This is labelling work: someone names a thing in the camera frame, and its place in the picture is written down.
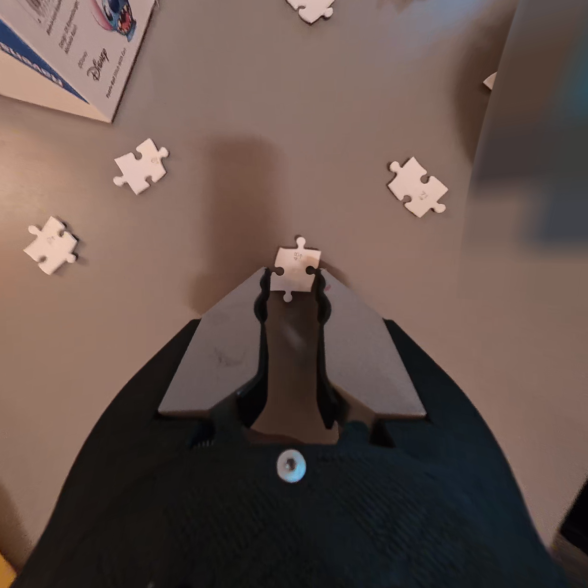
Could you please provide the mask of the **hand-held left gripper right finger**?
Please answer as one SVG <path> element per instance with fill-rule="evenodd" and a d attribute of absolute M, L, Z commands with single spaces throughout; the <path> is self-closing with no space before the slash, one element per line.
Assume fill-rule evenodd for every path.
<path fill-rule="evenodd" d="M 317 270 L 316 398 L 323 424 L 332 429 L 358 406 L 373 422 L 415 420 L 426 409 L 385 320 L 325 269 Z"/>

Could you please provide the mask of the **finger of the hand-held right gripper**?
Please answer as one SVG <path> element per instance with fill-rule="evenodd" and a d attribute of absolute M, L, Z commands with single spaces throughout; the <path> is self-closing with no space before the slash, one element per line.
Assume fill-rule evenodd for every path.
<path fill-rule="evenodd" d="M 519 1 L 490 92 L 465 239 L 587 257 L 587 1 Z"/>

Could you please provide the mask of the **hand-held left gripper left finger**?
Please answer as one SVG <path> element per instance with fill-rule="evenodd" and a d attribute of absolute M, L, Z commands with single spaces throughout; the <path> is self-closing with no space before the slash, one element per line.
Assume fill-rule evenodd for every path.
<path fill-rule="evenodd" d="M 268 268 L 260 268 L 205 312 L 158 407 L 160 415 L 203 416 L 232 398 L 242 424 L 254 424 L 268 399 L 270 277 Z"/>

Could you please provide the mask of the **cartoon print puzzle box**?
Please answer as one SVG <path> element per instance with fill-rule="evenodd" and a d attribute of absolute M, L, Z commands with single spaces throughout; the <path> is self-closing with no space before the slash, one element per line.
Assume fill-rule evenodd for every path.
<path fill-rule="evenodd" d="M 111 123 L 155 1 L 1 1 L 1 95 Z"/>

